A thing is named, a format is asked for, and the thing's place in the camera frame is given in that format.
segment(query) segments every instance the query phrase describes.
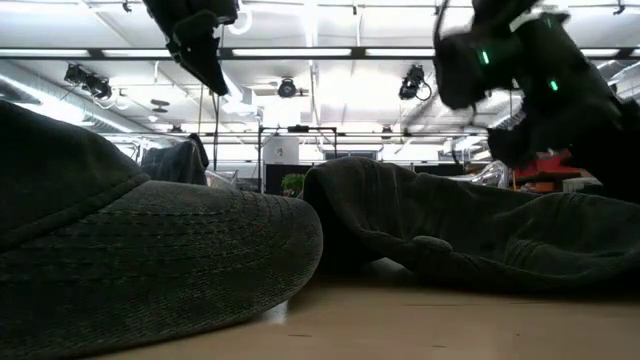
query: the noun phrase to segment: baseball cap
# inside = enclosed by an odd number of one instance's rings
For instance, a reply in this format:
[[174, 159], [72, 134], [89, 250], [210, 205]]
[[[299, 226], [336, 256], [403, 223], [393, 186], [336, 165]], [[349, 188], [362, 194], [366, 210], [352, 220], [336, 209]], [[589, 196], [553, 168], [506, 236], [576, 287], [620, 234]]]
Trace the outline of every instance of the baseball cap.
[[211, 331], [293, 296], [322, 230], [305, 202], [150, 181], [103, 137], [0, 101], [0, 358]]

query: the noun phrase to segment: table surface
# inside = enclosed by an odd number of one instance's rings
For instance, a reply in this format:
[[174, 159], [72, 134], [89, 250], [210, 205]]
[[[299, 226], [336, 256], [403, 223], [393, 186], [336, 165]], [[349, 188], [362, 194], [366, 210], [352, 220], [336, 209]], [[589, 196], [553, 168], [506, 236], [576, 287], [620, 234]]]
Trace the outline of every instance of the table surface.
[[100, 359], [639, 358], [637, 297], [470, 294], [415, 286], [394, 265], [380, 269], [366, 279], [313, 280], [247, 324]]

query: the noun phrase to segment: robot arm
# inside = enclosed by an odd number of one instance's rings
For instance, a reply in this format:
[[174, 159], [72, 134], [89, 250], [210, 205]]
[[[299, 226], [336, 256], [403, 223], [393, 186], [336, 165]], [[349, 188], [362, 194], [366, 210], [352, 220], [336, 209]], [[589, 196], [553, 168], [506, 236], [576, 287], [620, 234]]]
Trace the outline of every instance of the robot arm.
[[489, 129], [494, 158], [511, 168], [526, 165], [537, 152], [584, 143], [603, 128], [636, 129], [640, 119], [637, 104], [618, 99], [566, 33], [567, 14], [543, 12], [510, 29], [536, 2], [474, 1], [470, 31], [442, 39], [434, 34], [436, 79], [445, 105], [468, 108], [500, 88], [524, 94], [525, 119], [512, 130]]
[[213, 31], [238, 18], [237, 0], [143, 0], [173, 59], [218, 95], [228, 93]]

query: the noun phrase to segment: cap brim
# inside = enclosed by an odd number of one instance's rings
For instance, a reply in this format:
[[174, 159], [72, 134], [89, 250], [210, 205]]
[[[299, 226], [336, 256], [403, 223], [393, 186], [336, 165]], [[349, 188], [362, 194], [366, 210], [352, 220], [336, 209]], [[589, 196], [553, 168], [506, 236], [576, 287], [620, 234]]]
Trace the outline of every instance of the cap brim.
[[241, 322], [293, 296], [321, 252], [301, 200], [149, 181], [0, 254], [0, 348], [82, 356]]

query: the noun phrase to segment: spotlight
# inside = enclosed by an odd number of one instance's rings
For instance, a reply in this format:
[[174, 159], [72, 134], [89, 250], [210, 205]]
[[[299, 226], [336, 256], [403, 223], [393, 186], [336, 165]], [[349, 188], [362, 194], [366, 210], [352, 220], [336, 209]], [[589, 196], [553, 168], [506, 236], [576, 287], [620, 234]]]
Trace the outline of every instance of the spotlight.
[[407, 73], [407, 76], [402, 80], [402, 86], [400, 87], [400, 99], [411, 100], [418, 96], [420, 86], [424, 84], [424, 70], [420, 65], [413, 65]]
[[184, 132], [184, 130], [182, 130], [182, 125], [173, 125], [173, 127], [171, 128], [171, 130], [169, 130], [170, 133], [181, 133]]
[[[392, 132], [393, 132], [393, 130], [391, 130], [391, 126], [385, 125], [385, 126], [382, 127], [382, 133], [383, 134], [385, 134], [385, 133], [388, 134], [388, 133], [392, 133]], [[391, 140], [391, 136], [382, 136], [381, 139], [382, 140]]]
[[88, 91], [92, 97], [100, 100], [108, 100], [112, 95], [109, 79], [98, 77], [77, 64], [69, 65], [64, 80], [73, 86], [79, 86], [82, 90]]
[[282, 79], [282, 84], [278, 88], [278, 96], [288, 99], [296, 96], [297, 93], [298, 89], [296, 89], [293, 79]]

